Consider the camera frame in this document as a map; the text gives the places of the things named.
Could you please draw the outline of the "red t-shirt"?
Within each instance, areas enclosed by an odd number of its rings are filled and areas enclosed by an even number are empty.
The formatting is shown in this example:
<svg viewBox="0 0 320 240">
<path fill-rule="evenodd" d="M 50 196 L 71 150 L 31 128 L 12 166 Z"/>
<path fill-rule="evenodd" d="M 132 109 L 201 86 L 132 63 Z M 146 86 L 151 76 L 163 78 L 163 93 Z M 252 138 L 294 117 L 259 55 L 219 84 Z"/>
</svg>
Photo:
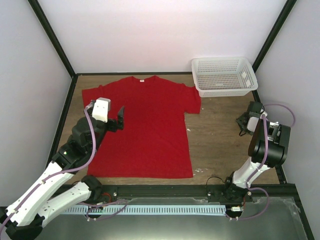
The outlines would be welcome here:
<svg viewBox="0 0 320 240">
<path fill-rule="evenodd" d="M 110 118 L 124 108 L 124 128 L 105 135 L 88 166 L 89 175 L 193 177 L 185 115 L 201 111 L 201 98 L 194 86 L 158 76 L 145 79 L 129 76 L 82 91 L 84 105 L 98 98 L 110 99 Z"/>
</svg>

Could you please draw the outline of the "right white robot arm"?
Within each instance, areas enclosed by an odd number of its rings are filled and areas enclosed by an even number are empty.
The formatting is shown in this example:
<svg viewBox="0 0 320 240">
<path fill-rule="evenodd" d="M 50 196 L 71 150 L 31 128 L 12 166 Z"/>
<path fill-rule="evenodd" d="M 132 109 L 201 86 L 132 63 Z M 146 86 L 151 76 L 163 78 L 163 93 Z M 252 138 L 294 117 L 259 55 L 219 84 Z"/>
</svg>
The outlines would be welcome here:
<svg viewBox="0 0 320 240">
<path fill-rule="evenodd" d="M 262 173 L 285 162 L 291 136 L 291 127 L 269 121 L 265 106 L 257 101 L 251 101 L 236 122 L 239 135 L 250 134 L 252 138 L 248 159 L 225 179 L 222 195 L 229 202 L 243 198 Z"/>
</svg>

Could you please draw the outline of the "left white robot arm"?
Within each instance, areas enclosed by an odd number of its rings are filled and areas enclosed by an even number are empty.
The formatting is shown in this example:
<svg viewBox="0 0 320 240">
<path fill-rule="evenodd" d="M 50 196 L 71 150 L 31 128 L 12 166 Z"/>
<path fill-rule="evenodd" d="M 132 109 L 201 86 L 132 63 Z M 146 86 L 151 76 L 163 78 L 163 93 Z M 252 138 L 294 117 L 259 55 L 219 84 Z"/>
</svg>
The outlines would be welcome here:
<svg viewBox="0 0 320 240">
<path fill-rule="evenodd" d="M 102 184 L 92 175 L 59 195 L 56 191 L 93 160 L 107 132 L 124 129 L 124 107 L 116 119 L 98 120 L 92 103 L 85 116 L 72 128 L 72 134 L 52 157 L 42 175 L 14 203 L 0 209 L 1 230 L 12 240 L 34 240 L 55 217 L 76 204 L 89 205 L 102 196 Z"/>
</svg>

